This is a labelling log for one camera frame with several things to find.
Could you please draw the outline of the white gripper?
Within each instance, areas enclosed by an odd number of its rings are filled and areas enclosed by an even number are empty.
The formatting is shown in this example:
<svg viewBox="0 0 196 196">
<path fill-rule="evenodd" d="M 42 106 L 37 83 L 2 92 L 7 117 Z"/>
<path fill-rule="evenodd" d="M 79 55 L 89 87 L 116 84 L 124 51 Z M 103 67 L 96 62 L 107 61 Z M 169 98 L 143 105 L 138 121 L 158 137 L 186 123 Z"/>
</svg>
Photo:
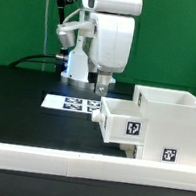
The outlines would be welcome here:
<svg viewBox="0 0 196 196">
<path fill-rule="evenodd" d="M 89 57 L 95 65 L 90 66 L 88 81 L 96 83 L 97 95 L 105 96 L 112 78 L 110 73 L 121 73 L 126 68 L 135 21 L 133 18 L 107 13 L 92 13 L 90 17 L 94 21 L 95 32 Z M 110 73 L 98 73 L 97 69 Z"/>
</svg>

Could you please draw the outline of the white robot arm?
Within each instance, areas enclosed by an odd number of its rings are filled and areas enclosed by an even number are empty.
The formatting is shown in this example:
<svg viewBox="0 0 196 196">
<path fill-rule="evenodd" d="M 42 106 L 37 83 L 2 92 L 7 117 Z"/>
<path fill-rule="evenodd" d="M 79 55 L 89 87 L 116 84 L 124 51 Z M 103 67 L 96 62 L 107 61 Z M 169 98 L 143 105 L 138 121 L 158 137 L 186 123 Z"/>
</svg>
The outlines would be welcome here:
<svg viewBox="0 0 196 196">
<path fill-rule="evenodd" d="M 65 70 L 61 80 L 107 94 L 127 65 L 142 0 L 56 0 Z"/>
</svg>

